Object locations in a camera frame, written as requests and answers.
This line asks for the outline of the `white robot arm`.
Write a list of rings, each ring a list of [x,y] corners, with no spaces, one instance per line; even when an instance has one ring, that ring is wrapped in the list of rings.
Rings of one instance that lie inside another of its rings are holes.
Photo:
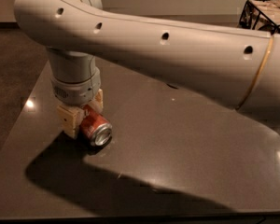
[[[106,12],[101,0],[15,0],[20,28],[49,55],[55,96],[98,93],[100,57],[189,89],[280,135],[280,34]]]

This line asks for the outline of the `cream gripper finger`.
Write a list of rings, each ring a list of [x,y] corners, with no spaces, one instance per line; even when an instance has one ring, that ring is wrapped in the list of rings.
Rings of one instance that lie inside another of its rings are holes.
[[[94,98],[91,100],[91,107],[97,112],[102,114],[104,109],[104,96],[103,96],[103,90],[100,89],[94,96]]]
[[[77,106],[58,105],[57,113],[62,123],[63,132],[67,136],[77,139],[79,126],[85,118],[84,110]]]

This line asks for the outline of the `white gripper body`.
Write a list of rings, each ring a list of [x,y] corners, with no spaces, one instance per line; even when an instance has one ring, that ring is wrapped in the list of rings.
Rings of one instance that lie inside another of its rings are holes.
[[[66,105],[82,106],[92,100],[101,88],[100,70],[95,67],[92,76],[80,83],[64,83],[51,78],[53,93]]]

